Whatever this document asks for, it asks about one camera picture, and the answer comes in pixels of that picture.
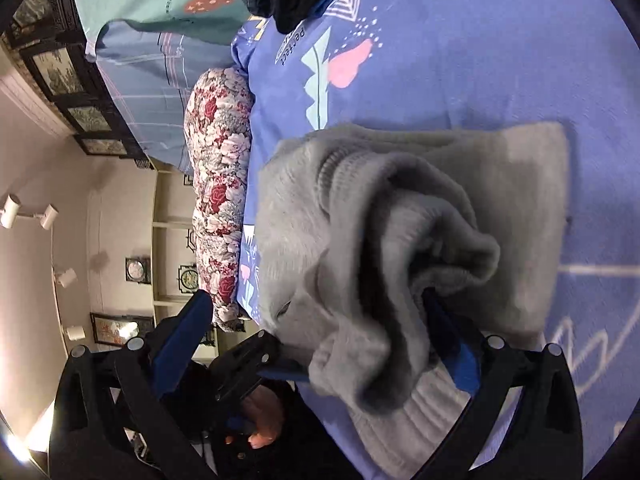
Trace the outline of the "person's left hand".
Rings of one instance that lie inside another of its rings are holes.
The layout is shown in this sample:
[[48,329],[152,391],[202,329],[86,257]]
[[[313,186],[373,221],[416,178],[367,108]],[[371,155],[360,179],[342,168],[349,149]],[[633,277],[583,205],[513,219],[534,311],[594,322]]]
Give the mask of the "person's left hand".
[[264,448],[280,436],[283,426],[283,408],[277,395],[265,386],[258,386],[240,403],[241,413],[254,429],[247,438],[254,450]]

